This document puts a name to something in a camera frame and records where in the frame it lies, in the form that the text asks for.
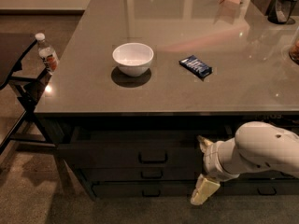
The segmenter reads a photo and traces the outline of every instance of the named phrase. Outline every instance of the drawer handle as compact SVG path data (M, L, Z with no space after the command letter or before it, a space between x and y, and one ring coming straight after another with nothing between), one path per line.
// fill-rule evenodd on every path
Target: drawer handle
M158 190L157 193L154 193L154 194L147 194L144 190L142 190L142 196L145 197L145 198L157 198L157 197L160 197L161 195L161 191Z
M141 178L143 179L161 179L163 177L163 171L160 170L160 172L148 172L148 173L142 171L140 175Z
M277 195L278 194L277 190L273 187L271 187L271 188L272 188L271 192L268 192L267 190L260 190L259 188L257 188L257 190L258 190L259 194L262 195L262 196L275 196L275 195Z
M164 159L162 161L146 161L146 160L143 160L142 159L142 154L139 153L138 154L138 159L139 159L139 162L140 163L143 163L143 164L159 164L159 163L166 163L168 161L168 155L167 153L165 152L164 154Z

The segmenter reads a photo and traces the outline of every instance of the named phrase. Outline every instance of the blue package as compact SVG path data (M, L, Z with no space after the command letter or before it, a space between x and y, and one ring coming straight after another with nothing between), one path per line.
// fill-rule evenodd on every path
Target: blue package
M179 64L200 78L206 77L212 73L212 67L208 66L206 63L203 63L194 55L180 60Z

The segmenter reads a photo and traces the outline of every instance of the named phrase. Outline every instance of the drawer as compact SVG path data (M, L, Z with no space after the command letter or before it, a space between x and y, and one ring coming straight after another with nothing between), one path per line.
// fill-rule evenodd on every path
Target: drawer
M99 148L59 149L59 155L71 168L200 168L202 153L194 148Z
M195 182L132 182L93 185L97 198L191 196Z
M218 195L298 195L299 180L232 180L221 184Z
M199 167L197 131L85 131L59 155L73 168Z
M89 182L98 181L149 181L196 180L201 168L135 168L135 169L81 169Z

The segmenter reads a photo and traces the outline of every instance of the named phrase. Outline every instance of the chair leg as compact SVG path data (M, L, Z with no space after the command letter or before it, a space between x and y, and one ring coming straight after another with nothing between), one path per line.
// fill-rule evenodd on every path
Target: chair leg
M7 136L2 141L2 143L0 145L0 154L2 154L3 151L6 149L7 145L9 144L9 142L11 140L11 136L14 135L19 130L19 128L21 127L23 122L26 120L26 118L27 118L27 112L24 111L21 114L21 116L19 117L18 121L15 123L15 125L12 127L12 129L9 131Z

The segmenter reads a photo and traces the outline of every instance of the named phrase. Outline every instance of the floor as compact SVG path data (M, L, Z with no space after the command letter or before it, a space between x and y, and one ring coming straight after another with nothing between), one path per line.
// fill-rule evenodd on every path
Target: floor
M44 32L59 56L80 16L0 16L0 33ZM23 75L43 64L32 50ZM10 87L0 91L0 141L22 109ZM186 197L93 202L50 147L11 142L0 157L0 223L298 223L299 196L213 196L202 206Z

